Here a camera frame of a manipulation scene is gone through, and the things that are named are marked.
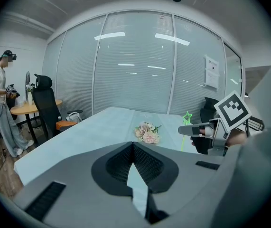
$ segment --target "pink flower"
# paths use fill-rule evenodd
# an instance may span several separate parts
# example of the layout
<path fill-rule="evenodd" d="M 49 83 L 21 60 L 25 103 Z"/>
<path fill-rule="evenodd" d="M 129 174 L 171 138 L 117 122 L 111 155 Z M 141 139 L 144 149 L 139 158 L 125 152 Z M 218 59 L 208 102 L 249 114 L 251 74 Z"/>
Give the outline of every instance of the pink flower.
<path fill-rule="evenodd" d="M 145 132 L 149 131 L 149 127 L 147 124 L 141 124 L 139 128 L 140 133 L 143 135 Z"/>
<path fill-rule="evenodd" d="M 141 132 L 140 132 L 139 129 L 136 129 L 136 130 L 135 130 L 135 135 L 136 135 L 138 138 L 142 137 L 142 134 L 141 134 Z"/>
<path fill-rule="evenodd" d="M 153 132 L 145 132 L 143 135 L 145 143 L 159 143 L 159 135 Z"/>

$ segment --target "black mesh cushion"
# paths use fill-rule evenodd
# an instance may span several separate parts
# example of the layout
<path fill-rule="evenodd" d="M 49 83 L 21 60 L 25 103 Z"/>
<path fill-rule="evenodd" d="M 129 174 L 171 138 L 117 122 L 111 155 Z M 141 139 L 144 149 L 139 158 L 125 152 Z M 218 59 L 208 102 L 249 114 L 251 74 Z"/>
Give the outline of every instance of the black mesh cushion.
<path fill-rule="evenodd" d="M 52 135 L 56 135 L 56 122 L 61 116 L 55 102 L 53 89 L 33 89 L 33 100 L 39 116 L 44 120 Z"/>
<path fill-rule="evenodd" d="M 106 170 L 113 178 L 127 185 L 132 159 L 133 150 L 130 145 L 107 161 Z"/>
<path fill-rule="evenodd" d="M 49 89 L 52 86 L 52 80 L 48 76 L 34 74 L 36 79 L 37 89 Z"/>
<path fill-rule="evenodd" d="M 134 146 L 134 164 L 146 184 L 156 179 L 164 170 L 162 161 L 137 146 Z"/>

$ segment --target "light blue tablecloth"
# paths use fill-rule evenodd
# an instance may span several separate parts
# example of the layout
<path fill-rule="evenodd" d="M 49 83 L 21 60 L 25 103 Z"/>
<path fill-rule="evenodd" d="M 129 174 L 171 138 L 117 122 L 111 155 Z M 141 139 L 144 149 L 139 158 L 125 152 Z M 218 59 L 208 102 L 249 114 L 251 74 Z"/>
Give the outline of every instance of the light blue tablecloth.
<path fill-rule="evenodd" d="M 27 185 L 67 157 L 107 145 L 138 141 L 134 128 L 143 121 L 161 125 L 158 146 L 181 151 L 183 136 L 178 133 L 178 127 L 183 123 L 181 116 L 107 108 L 37 147 L 16 161 L 14 170 L 22 183 Z M 185 136 L 183 151 L 197 153 L 188 136 Z M 133 188 L 134 205 L 144 214 L 147 186 L 134 165 L 130 169 L 127 185 Z"/>

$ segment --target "metal frame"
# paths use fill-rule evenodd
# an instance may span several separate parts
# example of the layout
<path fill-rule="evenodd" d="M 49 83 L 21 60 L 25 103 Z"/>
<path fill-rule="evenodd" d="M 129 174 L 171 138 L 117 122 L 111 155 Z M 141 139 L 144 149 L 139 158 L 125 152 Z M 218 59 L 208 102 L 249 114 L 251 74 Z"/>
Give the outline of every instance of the metal frame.
<path fill-rule="evenodd" d="M 218 38 L 221 39 L 222 44 L 223 44 L 223 50 L 224 50 L 224 56 L 225 56 L 225 63 L 226 63 L 226 65 L 225 65 L 225 69 L 226 69 L 226 73 L 225 73 L 225 90 L 224 90 L 224 92 L 226 92 L 226 85 L 227 85 L 227 58 L 226 58 L 226 51 L 225 51 L 224 45 L 227 45 L 240 58 L 241 65 L 242 65 L 242 58 L 239 56 L 238 53 L 236 53 L 236 50 L 232 49 L 233 47 L 229 45 L 229 42 L 224 41 L 223 38 L 221 36 L 219 36 L 217 33 L 215 33 L 214 31 L 212 31 L 209 28 L 206 28 L 205 25 L 203 25 L 201 23 L 198 23 L 198 22 L 196 22 L 196 21 L 194 21 L 192 19 L 189 19 L 187 17 L 181 16 L 181 15 L 178 15 L 178 14 L 175 14 L 175 13 L 168 13 L 168 12 L 165 12 L 165 11 L 155 10 L 155 9 L 123 9 L 123 10 L 112 11 L 112 12 L 109 12 L 109 13 L 99 14 L 97 16 L 93 16 L 93 17 L 90 17 L 88 19 L 84 19 L 84 20 L 82 20 L 82 21 L 80 21 L 80 22 L 78 22 L 78 23 L 70 26 L 63 33 L 66 34 L 68 30 L 70 30 L 70 29 L 72 29 L 72 28 L 74 28 L 74 27 L 76 27 L 76 26 L 78 26 L 80 24 L 83 24 L 83 23 L 86 23 L 86 22 L 88 22 L 90 20 L 93 20 L 93 19 L 105 16 L 105 20 L 104 20 L 104 23 L 103 23 L 102 29 L 101 29 L 101 34 L 102 34 L 104 25 L 105 25 L 106 20 L 108 18 L 108 15 L 122 13 L 122 12 L 132 12 L 132 11 L 134 11 L 134 12 L 137 12 L 137 11 L 157 12 L 157 13 L 166 14 L 166 15 L 169 15 L 169 16 L 172 17 L 173 32 L 174 32 L 174 47 L 175 48 L 174 48 L 173 77 L 172 77 L 172 85 L 171 85 L 169 103 L 168 103 L 168 108 L 167 108 L 167 114 L 170 113 L 170 109 L 171 109 L 172 97 L 173 97 L 173 92 L 174 92 L 175 77 L 176 77 L 176 64 L 177 64 L 177 39 L 176 38 L 177 37 L 176 37 L 176 28 L 175 28 L 175 17 L 178 17 L 178 18 L 187 20 L 190 23 L 196 24 L 197 26 L 199 26 L 199 27 L 207 30 L 208 32 L 214 34 L 215 36 L 217 36 Z M 53 38 L 52 40 L 50 40 L 48 42 L 48 44 L 51 43 L 53 40 L 55 40 L 57 37 L 61 36 L 63 33 L 59 34 L 58 36 L 56 36 L 55 38 Z M 95 67 L 96 67 L 96 59 L 97 59 L 99 45 L 100 45 L 100 40 L 97 43 L 96 52 L 95 52 L 95 58 L 94 58 L 94 65 L 93 65 L 93 75 L 92 75 L 92 115 L 94 115 L 94 78 L 95 78 Z M 58 68 L 59 56 L 58 56 L 57 67 L 56 67 L 56 79 L 57 79 L 57 68 Z M 242 90 L 241 90 L 241 97 L 244 98 L 244 95 L 245 95 L 245 70 L 243 70 L 243 67 L 242 67 Z"/>
<path fill-rule="evenodd" d="M 171 84 L 171 91 L 170 91 L 167 114 L 170 113 L 170 109 L 171 109 L 171 103 L 172 103 L 172 97 L 173 97 L 173 91 L 174 91 L 174 85 L 175 85 L 175 75 L 176 75 L 176 72 L 177 72 L 177 31 L 176 31 L 176 28 L 175 28 L 174 14 L 171 14 L 171 16 L 172 16 L 173 36 L 174 36 L 174 59 L 173 59 L 172 84 Z"/>
<path fill-rule="evenodd" d="M 227 88 L 227 70 L 228 70 L 228 65 L 227 65 L 227 57 L 226 57 L 226 50 L 225 50 L 225 44 L 223 39 L 221 38 L 222 41 L 222 45 L 223 45 L 223 50 L 224 50 L 224 56 L 225 56 L 225 78 L 226 78 L 226 82 L 225 82 L 225 90 L 224 90 L 224 97 L 226 95 L 226 88 Z"/>
<path fill-rule="evenodd" d="M 61 52 L 61 48 L 63 47 L 63 43 L 64 43 L 64 40 L 65 40 L 66 33 L 67 33 L 67 30 L 65 31 L 63 41 L 61 42 L 61 46 L 60 46 L 59 53 L 58 53 L 57 65 L 56 65 L 56 72 L 55 72 L 55 98 L 56 99 L 57 99 L 57 69 L 58 69 L 58 62 L 59 62 L 60 52 Z"/>
<path fill-rule="evenodd" d="M 245 97 L 245 89 L 246 89 L 246 80 L 245 80 L 245 69 L 243 68 L 242 66 L 242 58 L 239 56 L 238 53 L 235 52 L 235 50 L 233 50 L 231 48 L 231 46 L 229 46 L 223 39 L 223 48 L 224 48 L 224 53 L 225 53 L 225 61 L 226 61 L 226 74 L 227 74 L 227 57 L 226 57 L 226 51 L 225 51 L 225 45 L 230 49 L 232 50 L 236 55 L 237 57 L 240 59 L 240 64 L 241 64 L 241 77 L 242 77 L 242 82 L 241 82 L 241 98 L 244 99 Z"/>
<path fill-rule="evenodd" d="M 103 34 L 103 28 L 105 26 L 107 18 L 108 18 L 108 14 L 106 14 L 105 20 L 103 21 L 103 25 L 102 25 L 102 28 L 101 28 L 100 37 Z M 96 59 L 97 59 L 97 53 L 98 53 L 100 42 L 101 42 L 101 38 L 99 38 L 99 40 L 97 42 L 96 51 L 95 51 L 95 57 L 94 57 L 94 62 L 93 62 L 92 87 L 91 87 L 91 109 L 92 109 L 92 115 L 94 115 L 94 78 L 95 78 L 95 67 L 96 67 Z"/>

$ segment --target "white wall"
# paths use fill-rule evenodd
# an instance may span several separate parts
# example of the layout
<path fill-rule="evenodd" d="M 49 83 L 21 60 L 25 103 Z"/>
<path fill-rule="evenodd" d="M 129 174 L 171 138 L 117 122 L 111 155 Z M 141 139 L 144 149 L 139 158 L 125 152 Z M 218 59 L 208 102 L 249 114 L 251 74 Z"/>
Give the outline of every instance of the white wall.
<path fill-rule="evenodd" d="M 49 43 L 51 40 L 59 36 L 61 33 L 65 32 L 67 29 L 70 29 L 71 27 L 75 26 L 76 24 L 84 22 L 98 15 L 130 9 L 156 10 L 167 13 L 174 13 L 176 15 L 180 15 L 184 18 L 190 19 L 221 36 L 225 41 L 229 42 L 229 45 L 235 51 L 241 54 L 242 50 L 239 41 L 227 29 L 225 29 L 221 24 L 216 22 L 214 19 L 190 6 L 164 0 L 121 0 L 96 6 L 84 12 L 81 12 L 78 15 L 69 19 L 67 22 L 61 25 L 54 32 L 53 35 L 50 36 L 47 42 Z"/>
<path fill-rule="evenodd" d="M 0 56 L 9 49 L 17 55 L 17 60 L 13 61 L 13 66 L 5 69 L 6 85 L 14 84 L 20 97 L 25 97 L 26 73 L 30 72 L 31 82 L 34 83 L 34 74 L 41 74 L 43 59 L 47 43 L 45 40 L 36 38 L 33 35 L 21 34 L 12 30 L 12 26 L 0 25 Z M 26 119 L 25 115 L 19 115 L 16 123 Z"/>

